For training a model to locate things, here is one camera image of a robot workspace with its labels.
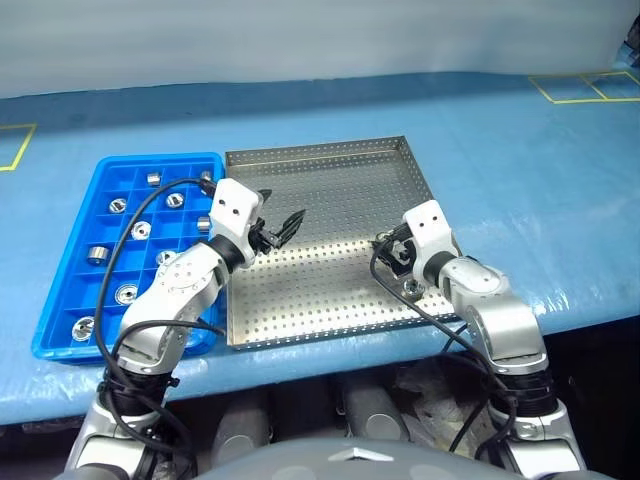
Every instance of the stainless steel tray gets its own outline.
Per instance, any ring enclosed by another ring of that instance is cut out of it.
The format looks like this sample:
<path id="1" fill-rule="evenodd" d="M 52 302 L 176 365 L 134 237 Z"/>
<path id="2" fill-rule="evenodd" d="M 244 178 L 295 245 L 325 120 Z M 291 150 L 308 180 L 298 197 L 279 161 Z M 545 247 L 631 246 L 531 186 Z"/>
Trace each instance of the stainless steel tray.
<path id="1" fill-rule="evenodd" d="M 261 347 L 420 323 L 369 273 L 375 235 L 433 198 L 404 137 L 228 152 L 226 160 L 229 177 L 273 190 L 261 215 L 267 226 L 307 210 L 289 244 L 233 274 L 229 345 Z M 453 316 L 435 289 L 418 304 L 441 320 Z"/>

